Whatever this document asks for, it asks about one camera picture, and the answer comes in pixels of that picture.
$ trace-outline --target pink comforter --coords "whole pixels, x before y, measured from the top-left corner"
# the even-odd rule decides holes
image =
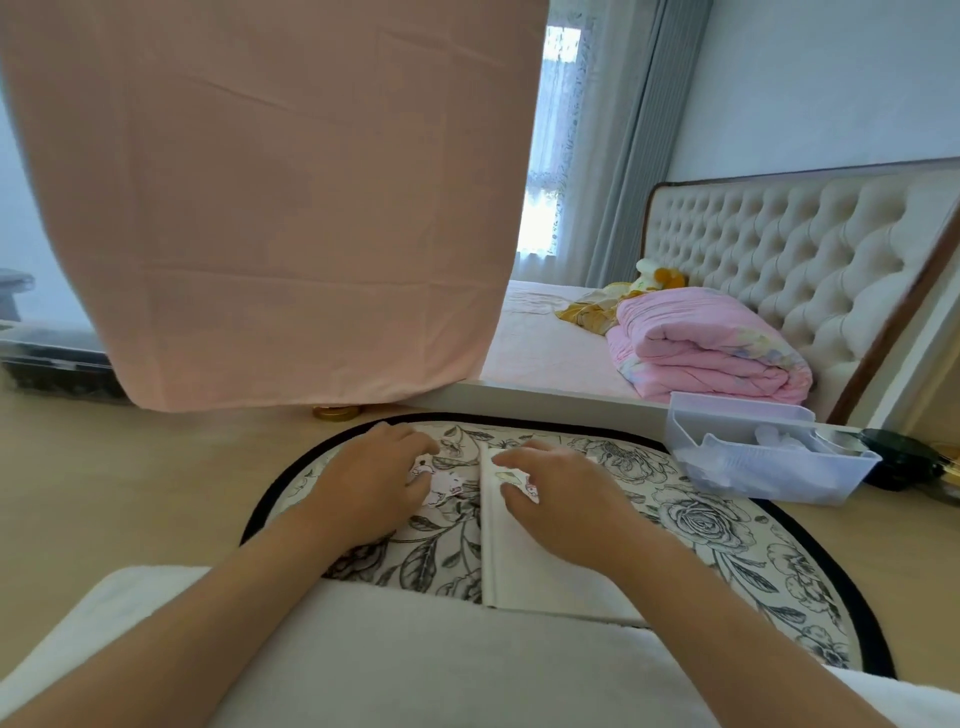
[[[747,306],[709,288],[622,302],[607,332],[617,370],[646,400],[671,392],[800,404],[813,383],[804,359]]]

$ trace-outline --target black rug border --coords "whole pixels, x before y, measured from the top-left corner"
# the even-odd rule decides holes
[[[377,423],[385,422],[390,425],[398,423],[419,423],[419,422],[455,422],[467,425],[492,425],[506,426],[515,429],[533,429],[545,430],[547,432],[559,432],[564,435],[583,435],[587,437],[599,437],[607,440],[622,440],[642,445],[649,449],[660,452],[668,452],[663,443],[656,440],[650,440],[646,437],[631,434],[630,432],[621,432],[604,427],[592,427],[586,425],[560,425],[558,423],[542,423],[533,420],[514,420],[507,417],[489,417],[487,415],[464,415],[456,412],[417,412],[405,415],[393,415],[379,420],[371,420],[361,425],[356,425],[333,437],[324,440],[317,446],[311,448],[304,455],[299,457],[292,465],[281,473],[277,479],[270,485],[267,492],[263,494],[260,501],[247,521],[247,527],[244,528],[243,536],[240,539],[242,546],[256,533],[263,528],[274,509],[276,502],[284,490],[293,482],[293,479],[300,474],[304,468],[310,465],[314,460],[323,455],[330,449],[342,445],[347,440],[362,435]],[[832,556],[813,538],[806,529],[801,526],[793,517],[789,516],[782,508],[762,498],[751,498],[761,509],[774,517],[777,522],[783,526],[786,531],[797,540],[806,552],[810,554],[817,565],[823,570],[824,574],[830,580],[830,584],[837,592],[837,595],[843,600],[847,612],[856,633],[857,642],[860,647],[860,656],[863,661],[863,671],[880,677],[897,678],[897,671],[894,668],[893,656],[890,653],[890,647],[886,638],[883,636],[883,630],[880,629],[880,623],[876,620],[874,611],[867,604],[867,600],[853,580],[847,575],[843,568],[836,563]]]

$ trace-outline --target headboard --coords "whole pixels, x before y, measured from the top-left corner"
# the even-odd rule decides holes
[[[664,183],[640,255],[756,311],[815,376],[806,406],[843,424],[960,241],[960,165]]]

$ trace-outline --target yellow cloth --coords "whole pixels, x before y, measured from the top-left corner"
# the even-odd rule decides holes
[[[557,318],[568,321],[601,336],[616,326],[616,307],[621,301],[642,296],[651,291],[686,286],[684,274],[676,268],[658,268],[653,276],[641,273],[633,283],[610,283],[566,308],[555,311]]]

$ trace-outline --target hanging pink cloth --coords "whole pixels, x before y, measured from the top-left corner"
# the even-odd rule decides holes
[[[479,373],[514,263],[547,0],[0,0],[58,259],[167,411]]]

